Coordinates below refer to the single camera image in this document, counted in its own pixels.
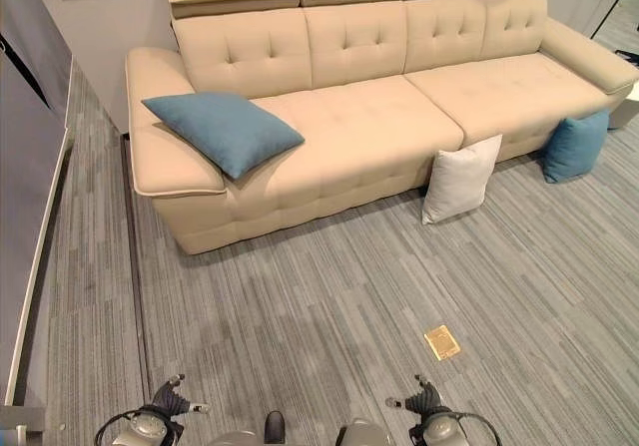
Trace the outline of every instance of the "sofa seat cushion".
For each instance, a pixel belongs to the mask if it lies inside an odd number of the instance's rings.
[[[403,192],[423,185],[438,150],[457,150],[463,139],[457,125],[402,76],[253,102],[306,141],[239,181],[228,180],[229,216],[216,219],[219,224],[306,205],[312,210],[343,194],[334,205],[338,212],[374,200],[355,198],[369,194],[361,188],[366,185],[378,185],[375,198]]]
[[[406,74],[463,130],[463,145],[503,135],[499,160],[540,148],[557,124],[605,108],[609,98],[540,53]]]

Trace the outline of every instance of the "brass floor outlet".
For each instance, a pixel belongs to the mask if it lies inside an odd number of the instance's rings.
[[[429,331],[423,337],[426,338],[430,349],[432,349],[439,361],[447,359],[461,351],[457,340],[450,334],[445,324]]]

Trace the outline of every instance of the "gray panel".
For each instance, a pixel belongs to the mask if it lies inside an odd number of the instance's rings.
[[[10,62],[5,59],[1,67],[0,393],[4,399],[20,310],[64,128]]]

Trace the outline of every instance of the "striped carpet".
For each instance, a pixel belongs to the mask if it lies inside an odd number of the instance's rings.
[[[89,444],[142,401],[117,137],[77,77],[45,444]],[[416,372],[504,444],[639,444],[638,153],[635,120],[567,184],[532,157],[499,164],[484,206],[452,221],[422,226],[412,191],[198,256],[135,197],[152,382],[184,372],[182,392],[213,406],[181,444],[281,409],[291,444],[332,444],[360,416],[406,445],[415,418],[383,401],[415,392]],[[462,349],[441,362],[422,336],[440,324]]]

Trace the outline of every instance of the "black cable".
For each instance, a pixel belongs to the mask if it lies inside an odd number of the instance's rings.
[[[475,413],[454,413],[454,412],[442,412],[442,413],[435,413],[432,414],[428,417],[428,419],[426,420],[426,424],[425,426],[427,427],[428,424],[430,424],[433,420],[437,419],[437,418],[453,418],[455,419],[457,422],[460,419],[463,418],[472,418],[472,419],[477,419],[479,421],[481,421],[482,423],[484,423],[486,426],[488,426],[488,428],[490,429],[490,431],[492,432],[492,435],[495,437],[495,443],[497,446],[502,446],[501,444],[501,438],[499,438],[499,434],[497,434],[497,430],[495,429],[495,427],[492,425],[492,423],[490,423],[490,421],[488,421],[486,418],[484,418],[483,416],[479,416],[478,414]]]

